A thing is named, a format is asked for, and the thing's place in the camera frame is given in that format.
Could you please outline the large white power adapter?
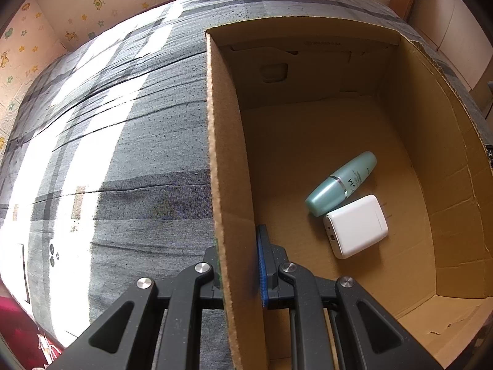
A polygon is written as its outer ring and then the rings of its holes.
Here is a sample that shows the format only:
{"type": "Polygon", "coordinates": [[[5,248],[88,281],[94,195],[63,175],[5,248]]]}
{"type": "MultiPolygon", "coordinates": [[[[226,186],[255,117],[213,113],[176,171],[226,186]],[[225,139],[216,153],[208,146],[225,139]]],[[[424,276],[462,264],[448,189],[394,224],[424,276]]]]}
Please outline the large white power adapter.
{"type": "Polygon", "coordinates": [[[367,195],[330,211],[324,228],[333,254],[340,260],[379,243],[389,234],[387,221],[375,195],[367,195]]]}

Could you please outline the teal cosmetic bottle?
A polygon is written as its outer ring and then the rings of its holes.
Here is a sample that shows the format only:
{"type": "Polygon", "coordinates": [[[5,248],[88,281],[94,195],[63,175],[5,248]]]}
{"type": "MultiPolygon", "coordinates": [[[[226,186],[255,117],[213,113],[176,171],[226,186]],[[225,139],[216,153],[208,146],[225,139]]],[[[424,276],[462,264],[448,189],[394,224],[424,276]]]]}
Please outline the teal cosmetic bottle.
{"type": "Polygon", "coordinates": [[[365,151],[334,171],[305,199],[309,212],[323,216],[343,203],[369,177],[377,165],[376,156],[365,151]]]}

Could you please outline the brown cardboard box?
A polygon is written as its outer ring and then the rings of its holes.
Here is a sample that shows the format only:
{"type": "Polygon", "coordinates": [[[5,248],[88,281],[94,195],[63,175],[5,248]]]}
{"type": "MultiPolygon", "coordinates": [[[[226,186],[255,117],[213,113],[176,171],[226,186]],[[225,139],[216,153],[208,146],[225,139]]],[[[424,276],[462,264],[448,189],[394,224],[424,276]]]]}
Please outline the brown cardboard box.
{"type": "Polygon", "coordinates": [[[287,369],[288,314],[268,313],[256,226],[316,276],[353,277],[445,368],[462,368],[492,313],[492,168],[444,72],[390,28],[286,17],[206,31],[210,184],[233,363],[287,369]],[[345,260],[305,205],[370,151],[356,197],[389,234],[345,260]]]}

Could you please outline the grey plaid bed sheet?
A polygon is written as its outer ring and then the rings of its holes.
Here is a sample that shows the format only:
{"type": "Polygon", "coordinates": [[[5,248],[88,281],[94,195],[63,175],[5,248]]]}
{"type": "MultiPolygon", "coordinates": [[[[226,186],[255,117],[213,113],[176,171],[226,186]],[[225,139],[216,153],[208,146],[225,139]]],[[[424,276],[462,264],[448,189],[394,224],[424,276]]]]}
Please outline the grey plaid bed sheet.
{"type": "Polygon", "coordinates": [[[176,277],[216,248],[223,310],[202,322],[200,368],[233,363],[210,184],[206,31],[257,19],[347,19],[422,47],[372,0],[177,0],[62,56],[27,91],[1,167],[1,277],[68,348],[141,277],[176,277]]]}

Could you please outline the beige cabinet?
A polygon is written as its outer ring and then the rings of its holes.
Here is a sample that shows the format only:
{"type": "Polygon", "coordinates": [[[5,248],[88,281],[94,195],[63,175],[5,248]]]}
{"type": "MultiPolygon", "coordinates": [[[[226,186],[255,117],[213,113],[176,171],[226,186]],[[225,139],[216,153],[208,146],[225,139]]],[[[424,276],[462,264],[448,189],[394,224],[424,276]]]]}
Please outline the beige cabinet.
{"type": "Polygon", "coordinates": [[[445,60],[481,112],[492,101],[492,44],[462,0],[414,0],[410,25],[445,60]]]}

